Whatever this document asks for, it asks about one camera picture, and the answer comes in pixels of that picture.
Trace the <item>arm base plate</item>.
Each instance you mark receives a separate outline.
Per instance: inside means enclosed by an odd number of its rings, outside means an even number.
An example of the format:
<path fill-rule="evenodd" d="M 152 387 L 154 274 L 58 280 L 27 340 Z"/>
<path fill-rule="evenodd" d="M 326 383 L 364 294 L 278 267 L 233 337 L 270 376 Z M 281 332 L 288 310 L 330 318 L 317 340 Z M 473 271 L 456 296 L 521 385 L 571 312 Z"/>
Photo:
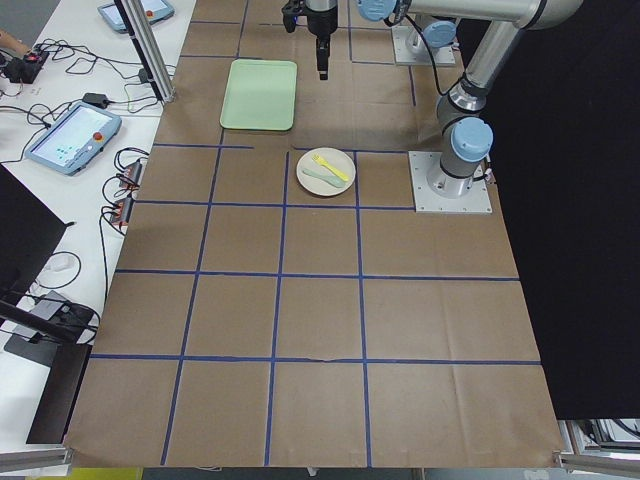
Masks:
<path fill-rule="evenodd" d="M 394 62 L 401 66 L 430 66 L 435 61 L 437 67 L 453 67 L 456 59 L 451 46 L 427 47 L 411 26 L 394 26 L 391 29 Z"/>
<path fill-rule="evenodd" d="M 440 152 L 409 151 L 414 208 L 417 213 L 489 215 L 493 212 L 482 164 L 471 177 L 457 179 L 440 165 Z"/>

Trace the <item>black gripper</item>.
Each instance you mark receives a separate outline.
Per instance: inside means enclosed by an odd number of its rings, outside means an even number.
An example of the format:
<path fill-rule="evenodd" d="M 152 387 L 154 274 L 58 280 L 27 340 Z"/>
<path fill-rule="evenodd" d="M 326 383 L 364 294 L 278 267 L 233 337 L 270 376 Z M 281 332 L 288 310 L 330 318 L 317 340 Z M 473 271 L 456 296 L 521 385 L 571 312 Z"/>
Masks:
<path fill-rule="evenodd" d="M 297 20 L 306 18 L 308 30 L 316 38 L 316 67 L 321 81 L 329 79 L 330 36 L 336 31 L 336 2 L 291 0 L 281 8 L 283 25 L 293 33 Z"/>

